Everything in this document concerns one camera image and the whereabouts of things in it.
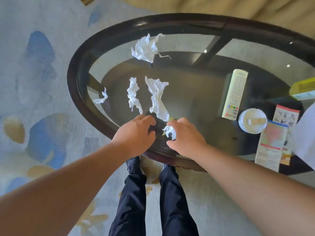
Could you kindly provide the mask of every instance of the black pants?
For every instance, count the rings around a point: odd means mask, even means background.
[[[146,235],[145,175],[131,174],[125,180],[117,214],[109,236]],[[166,167],[160,173],[160,211],[164,236],[199,235],[196,223],[189,214],[186,196],[178,181],[175,168]]]

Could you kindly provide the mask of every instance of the person's right arm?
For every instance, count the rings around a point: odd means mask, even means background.
[[[186,118],[168,125],[168,146],[202,166],[265,236],[315,234],[315,189],[208,145]]]

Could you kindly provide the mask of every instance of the person's left arm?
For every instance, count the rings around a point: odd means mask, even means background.
[[[2,235],[68,235],[110,175],[152,145],[150,125],[139,115],[96,152],[0,197]]]

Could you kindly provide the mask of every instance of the black shoe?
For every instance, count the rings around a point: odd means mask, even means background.
[[[126,161],[127,170],[129,174],[142,174],[141,168],[140,168],[140,156],[133,157]]]
[[[162,170],[164,170],[165,168],[170,168],[173,172],[176,172],[176,168],[174,166],[169,165],[169,164],[163,164]]]

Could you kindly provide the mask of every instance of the white remote control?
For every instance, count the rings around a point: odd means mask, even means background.
[[[229,90],[227,92],[222,117],[236,120],[239,105],[241,103],[248,72],[235,69],[232,74]]]

